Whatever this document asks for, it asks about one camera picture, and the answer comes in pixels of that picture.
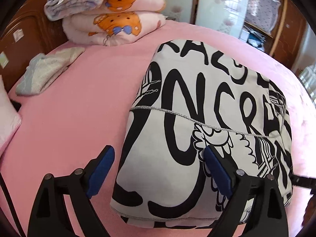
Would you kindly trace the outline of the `black white graffiti jacket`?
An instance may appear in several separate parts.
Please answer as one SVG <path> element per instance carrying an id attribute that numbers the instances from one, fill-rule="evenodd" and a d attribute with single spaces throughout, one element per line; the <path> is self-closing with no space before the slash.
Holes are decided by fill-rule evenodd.
<path id="1" fill-rule="evenodd" d="M 282 91 L 210 45 L 172 40 L 156 50 L 129 111 L 110 206 L 142 228 L 211 228 L 228 199 L 203 152 L 292 196 L 291 126 Z"/>

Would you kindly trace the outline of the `pink bed sheet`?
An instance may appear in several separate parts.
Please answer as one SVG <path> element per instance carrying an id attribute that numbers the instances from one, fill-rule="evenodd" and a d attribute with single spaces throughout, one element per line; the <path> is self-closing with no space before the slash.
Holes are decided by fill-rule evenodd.
<path id="1" fill-rule="evenodd" d="M 157 47 L 203 41 L 270 78 L 288 102 L 295 174 L 315 177 L 315 107 L 297 77 L 237 38 L 168 21 L 130 45 L 91 46 L 42 94 L 19 97 L 22 123 L 1 157 L 1 174 L 23 229 L 47 173 L 67 176 L 108 144 L 119 154 L 128 110 Z"/>

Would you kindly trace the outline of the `pink pillow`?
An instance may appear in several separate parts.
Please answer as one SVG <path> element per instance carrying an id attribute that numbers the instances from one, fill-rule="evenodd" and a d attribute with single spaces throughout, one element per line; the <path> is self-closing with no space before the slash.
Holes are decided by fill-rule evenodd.
<path id="1" fill-rule="evenodd" d="M 22 119 L 9 99 L 2 76 L 0 79 L 0 91 L 0 155 L 2 155 L 20 127 Z"/>

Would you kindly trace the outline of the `white ruffled curtain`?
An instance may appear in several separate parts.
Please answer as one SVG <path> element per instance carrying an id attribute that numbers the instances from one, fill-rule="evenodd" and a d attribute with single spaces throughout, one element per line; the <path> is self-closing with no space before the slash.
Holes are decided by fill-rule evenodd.
<path id="1" fill-rule="evenodd" d="M 299 80 L 307 91 L 310 99 L 316 101 L 316 65 L 315 63 L 304 68 L 299 74 Z"/>

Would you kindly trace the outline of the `folded beige towel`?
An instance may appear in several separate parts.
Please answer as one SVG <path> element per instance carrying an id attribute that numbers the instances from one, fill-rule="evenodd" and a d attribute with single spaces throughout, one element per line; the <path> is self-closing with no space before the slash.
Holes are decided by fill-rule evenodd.
<path id="1" fill-rule="evenodd" d="M 43 93 L 84 52 L 83 47 L 71 47 L 54 54 L 36 55 L 18 81 L 16 94 L 34 96 Z"/>

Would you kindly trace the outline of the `brown wooden cabinet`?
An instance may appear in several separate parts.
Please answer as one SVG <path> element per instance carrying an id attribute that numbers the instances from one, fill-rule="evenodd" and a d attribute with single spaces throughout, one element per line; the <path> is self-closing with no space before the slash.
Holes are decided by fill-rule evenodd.
<path id="1" fill-rule="evenodd" d="M 248 0 L 247 43 L 292 69 L 307 21 L 291 0 Z"/>

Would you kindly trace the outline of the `brown wooden headboard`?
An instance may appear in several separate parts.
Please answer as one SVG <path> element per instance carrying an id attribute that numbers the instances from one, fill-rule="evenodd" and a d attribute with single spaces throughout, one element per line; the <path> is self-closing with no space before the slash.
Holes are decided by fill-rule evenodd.
<path id="1" fill-rule="evenodd" d="M 44 14 L 47 0 L 27 0 L 1 36 L 1 54 L 8 60 L 1 67 L 6 91 L 17 83 L 29 61 L 37 54 L 48 54 L 68 39 L 62 21 L 51 22 Z"/>

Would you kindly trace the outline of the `floral wardrobe door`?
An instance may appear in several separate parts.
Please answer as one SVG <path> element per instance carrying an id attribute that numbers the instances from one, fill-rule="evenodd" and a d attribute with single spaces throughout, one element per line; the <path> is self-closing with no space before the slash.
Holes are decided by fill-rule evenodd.
<path id="1" fill-rule="evenodd" d="M 163 14 L 239 38 L 248 0 L 166 0 Z"/>

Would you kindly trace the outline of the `pink bear print quilt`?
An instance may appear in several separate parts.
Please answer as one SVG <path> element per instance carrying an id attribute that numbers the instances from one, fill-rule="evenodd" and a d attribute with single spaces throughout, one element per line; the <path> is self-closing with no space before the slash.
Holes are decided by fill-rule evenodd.
<path id="1" fill-rule="evenodd" d="M 130 44 L 166 23 L 166 0 L 47 0 L 50 21 L 62 21 L 68 40 L 77 44 Z"/>

